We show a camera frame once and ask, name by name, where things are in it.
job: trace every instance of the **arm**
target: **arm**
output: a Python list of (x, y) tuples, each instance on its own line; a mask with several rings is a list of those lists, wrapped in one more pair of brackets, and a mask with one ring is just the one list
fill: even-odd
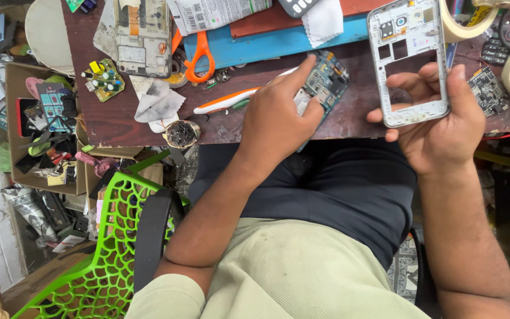
[(292, 100), (315, 61), (315, 56), (309, 56), (299, 69), (273, 80), (253, 96), (237, 153), (176, 229), (155, 277), (182, 274), (208, 293), (214, 268), (251, 192), (314, 134), (322, 119), (323, 109), (316, 99), (302, 117)]
[[(387, 85), (407, 90), (416, 104), (440, 99), (438, 68), (390, 76)], [(444, 118), (388, 129), (418, 174), (424, 239), (439, 302), (447, 318), (510, 318), (510, 270), (485, 211), (473, 153), (485, 115), (465, 80), (465, 67), (448, 74), (452, 110)], [(393, 108), (408, 107), (393, 105)], [(380, 110), (367, 119), (381, 121)]]

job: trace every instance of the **workbench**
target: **workbench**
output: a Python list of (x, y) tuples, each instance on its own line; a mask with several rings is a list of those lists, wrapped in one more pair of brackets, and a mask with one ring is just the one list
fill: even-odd
[[(107, 58), (92, 43), (103, 6), (98, 6), (90, 14), (75, 12), (72, 14), (66, 2), (61, 1), (67, 27), (68, 41), (76, 73), (76, 81), (85, 83), (80, 73), (88, 68), (92, 61)], [(455, 64), (465, 64), (469, 78), (480, 68), (479, 52), (485, 42), (483, 36), (462, 41), (457, 52)], [(347, 137), (380, 137), (386, 128), (382, 124), (372, 124), (365, 120), (365, 115), (379, 107), (379, 92), (373, 71), (373, 58), (368, 41), (358, 41), (329, 48), (338, 60), (348, 69), (351, 83), (343, 98), (318, 128), (313, 139), (343, 139)], [(268, 60), (247, 64), (244, 68), (231, 71), (233, 78), (225, 83), (205, 90), (205, 84), (194, 87), (191, 83), (176, 89), (186, 97), (179, 111), (180, 119), (193, 115), (195, 107), (223, 97), (233, 92), (263, 86), (280, 73), (300, 64), (305, 53), (282, 57), (280, 60)], [(501, 68), (491, 67), (496, 76), (500, 76)], [(125, 90), (108, 100), (100, 102), (93, 92), (80, 87), (78, 92), (81, 109), (86, 120), (89, 142), (101, 147), (137, 147), (166, 145), (161, 134), (151, 131), (147, 123), (138, 123), (133, 117), (138, 105), (135, 93), (128, 76), (123, 76)], [(241, 140), (241, 123), (245, 108), (239, 111), (230, 109), (229, 114), (217, 112), (193, 119), (201, 128), (200, 144), (231, 143)], [(507, 111), (487, 119), (486, 132), (510, 131), (510, 105)]]

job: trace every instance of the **blue tray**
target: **blue tray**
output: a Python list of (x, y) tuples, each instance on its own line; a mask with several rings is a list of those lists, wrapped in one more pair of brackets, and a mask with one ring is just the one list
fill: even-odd
[[(344, 32), (318, 48), (369, 39), (366, 17), (366, 14), (345, 17)], [(209, 30), (207, 37), (216, 69), (312, 50), (304, 26), (234, 39), (231, 37), (230, 26), (226, 25)], [(192, 61), (196, 51), (195, 34), (184, 37), (184, 50), (188, 61)], [(207, 57), (200, 58), (195, 71), (208, 71)]]

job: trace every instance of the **textured shirt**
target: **textured shirt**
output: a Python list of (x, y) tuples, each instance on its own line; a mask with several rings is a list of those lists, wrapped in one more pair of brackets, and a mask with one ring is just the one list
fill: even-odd
[(162, 275), (135, 294), (125, 318), (428, 318), (393, 293), (371, 250), (300, 220), (240, 219), (208, 297)]

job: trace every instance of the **black pants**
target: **black pants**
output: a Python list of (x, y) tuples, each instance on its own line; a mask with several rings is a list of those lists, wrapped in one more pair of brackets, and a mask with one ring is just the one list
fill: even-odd
[[(192, 203), (214, 183), (238, 146), (200, 145), (198, 173), (189, 190)], [(332, 227), (369, 247), (387, 270), (410, 230), (415, 188), (416, 174), (396, 142), (311, 141), (255, 189), (241, 217)]]

